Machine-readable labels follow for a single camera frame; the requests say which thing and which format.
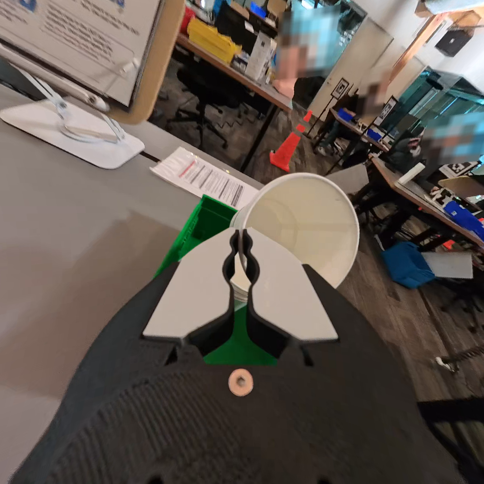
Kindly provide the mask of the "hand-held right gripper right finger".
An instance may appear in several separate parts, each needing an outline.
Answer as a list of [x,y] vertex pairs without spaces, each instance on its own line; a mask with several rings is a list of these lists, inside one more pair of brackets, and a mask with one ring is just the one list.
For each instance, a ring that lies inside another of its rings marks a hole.
[[288,347],[338,340],[309,278],[310,266],[254,228],[243,230],[242,250],[250,281],[246,329],[255,345],[280,358]]

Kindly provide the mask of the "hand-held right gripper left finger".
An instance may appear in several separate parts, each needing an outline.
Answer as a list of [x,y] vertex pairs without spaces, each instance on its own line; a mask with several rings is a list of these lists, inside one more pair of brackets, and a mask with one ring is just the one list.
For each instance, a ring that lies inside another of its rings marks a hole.
[[143,338],[195,346],[207,355],[231,337],[239,231],[228,228],[197,245],[163,271],[167,282]]

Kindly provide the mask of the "white paper cup green band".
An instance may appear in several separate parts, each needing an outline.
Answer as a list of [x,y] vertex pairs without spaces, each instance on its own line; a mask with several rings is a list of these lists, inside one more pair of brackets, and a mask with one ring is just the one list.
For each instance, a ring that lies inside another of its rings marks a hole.
[[254,228],[334,288],[352,269],[360,242],[359,221],[347,195],[330,179],[310,173],[287,174],[264,185],[230,225]]
[[245,273],[246,258],[243,252],[243,230],[245,228],[246,218],[249,212],[249,206],[246,205],[233,216],[229,226],[239,231],[238,254],[234,259],[235,272],[230,282],[233,286],[234,297],[238,301],[247,302],[248,292],[251,282]]

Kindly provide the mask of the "green plastic bin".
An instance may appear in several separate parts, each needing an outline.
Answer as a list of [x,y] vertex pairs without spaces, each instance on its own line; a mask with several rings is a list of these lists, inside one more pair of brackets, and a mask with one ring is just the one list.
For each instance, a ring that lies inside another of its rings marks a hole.
[[[154,277],[189,251],[229,227],[236,211],[224,203],[203,195],[184,227],[168,250]],[[255,345],[246,330],[246,304],[234,299],[234,328],[231,337],[204,356],[208,365],[275,366],[277,359]]]

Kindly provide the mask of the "grey desk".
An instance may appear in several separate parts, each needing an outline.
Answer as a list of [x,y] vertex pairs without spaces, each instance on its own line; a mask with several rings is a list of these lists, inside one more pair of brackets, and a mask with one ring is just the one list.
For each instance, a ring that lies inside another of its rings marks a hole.
[[1,122],[1,483],[44,433],[100,330],[152,279],[198,203],[150,167],[184,147],[261,187],[152,124],[125,130],[145,153],[103,170]]

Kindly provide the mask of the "large blue plastic bin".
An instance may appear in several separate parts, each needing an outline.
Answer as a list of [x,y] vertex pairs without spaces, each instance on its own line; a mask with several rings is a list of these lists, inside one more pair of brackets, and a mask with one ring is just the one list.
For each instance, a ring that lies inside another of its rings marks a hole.
[[381,253],[383,262],[393,282],[417,289],[436,279],[417,245],[401,241]]

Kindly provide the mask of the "laminated paper sheet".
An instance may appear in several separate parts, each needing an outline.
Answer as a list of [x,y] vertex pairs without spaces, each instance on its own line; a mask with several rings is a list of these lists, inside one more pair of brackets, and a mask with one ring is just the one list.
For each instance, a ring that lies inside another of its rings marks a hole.
[[150,171],[199,198],[206,195],[235,210],[243,208],[259,192],[226,169],[218,168],[182,147],[150,167]]

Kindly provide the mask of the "white board on pole stand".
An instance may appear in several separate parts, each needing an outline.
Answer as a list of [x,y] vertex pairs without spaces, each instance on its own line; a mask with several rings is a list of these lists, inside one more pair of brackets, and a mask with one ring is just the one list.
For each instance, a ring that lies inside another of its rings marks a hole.
[[367,168],[364,163],[339,170],[326,175],[326,178],[336,184],[346,195],[354,195],[369,183]]

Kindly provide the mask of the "white flat board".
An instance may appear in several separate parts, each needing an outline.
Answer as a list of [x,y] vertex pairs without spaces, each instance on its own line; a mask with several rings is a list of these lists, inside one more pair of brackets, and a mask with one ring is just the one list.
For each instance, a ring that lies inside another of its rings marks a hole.
[[421,255],[437,278],[473,278],[471,252],[423,252]]

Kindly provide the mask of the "small white box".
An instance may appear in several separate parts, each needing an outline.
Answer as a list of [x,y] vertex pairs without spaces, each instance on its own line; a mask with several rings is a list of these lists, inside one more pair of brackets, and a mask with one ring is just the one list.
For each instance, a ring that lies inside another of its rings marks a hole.
[[425,165],[422,162],[418,162],[408,172],[406,172],[401,177],[399,177],[396,183],[400,185],[406,185],[411,180],[413,180],[417,175],[419,175],[424,169],[425,169]]

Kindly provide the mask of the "wooden document stand white base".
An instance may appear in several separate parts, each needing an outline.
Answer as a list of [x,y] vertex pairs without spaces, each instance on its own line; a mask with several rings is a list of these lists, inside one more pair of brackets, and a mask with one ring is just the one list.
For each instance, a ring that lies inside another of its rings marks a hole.
[[483,197],[483,175],[446,178],[438,183],[440,187],[453,192],[460,198]]
[[136,125],[151,115],[184,10],[184,1],[164,1],[137,95],[129,107],[1,39],[1,58],[45,96],[45,100],[2,109],[1,120],[99,168],[112,170],[124,165],[145,145],[119,123]]

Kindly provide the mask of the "black office chair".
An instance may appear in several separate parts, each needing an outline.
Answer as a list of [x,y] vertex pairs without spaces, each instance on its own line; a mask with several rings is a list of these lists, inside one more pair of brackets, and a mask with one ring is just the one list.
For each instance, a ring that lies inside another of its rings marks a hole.
[[240,82],[209,65],[184,66],[177,71],[177,78],[196,97],[195,111],[178,107],[175,115],[166,121],[165,130],[172,131],[173,124],[194,123],[199,133],[199,149],[204,148],[204,129],[221,139],[222,148],[228,147],[227,139],[206,116],[207,106],[236,109],[243,102],[246,88]]

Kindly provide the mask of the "white carton box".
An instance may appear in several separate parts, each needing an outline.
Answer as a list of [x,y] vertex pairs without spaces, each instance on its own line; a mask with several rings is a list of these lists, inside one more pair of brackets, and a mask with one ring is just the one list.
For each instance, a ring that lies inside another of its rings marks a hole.
[[245,76],[252,81],[260,81],[272,63],[276,47],[275,39],[259,32],[245,68]]

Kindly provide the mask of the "black monitor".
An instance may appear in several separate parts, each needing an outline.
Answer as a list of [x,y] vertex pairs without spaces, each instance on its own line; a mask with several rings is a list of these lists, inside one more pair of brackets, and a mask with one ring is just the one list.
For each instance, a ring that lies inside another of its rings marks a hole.
[[246,33],[248,33],[245,28],[245,18],[233,10],[227,1],[221,1],[215,15],[214,27],[218,33],[230,37],[236,45],[244,46]]

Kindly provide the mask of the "wooden support post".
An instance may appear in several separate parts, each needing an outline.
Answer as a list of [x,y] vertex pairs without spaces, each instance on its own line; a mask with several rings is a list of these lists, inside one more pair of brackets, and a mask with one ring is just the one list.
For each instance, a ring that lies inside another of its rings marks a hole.
[[401,54],[400,58],[392,67],[388,84],[391,84],[391,82],[396,79],[399,73],[435,33],[447,16],[448,12],[444,12],[441,14],[432,15],[426,20],[425,24],[419,30],[412,43],[406,48],[406,50]]

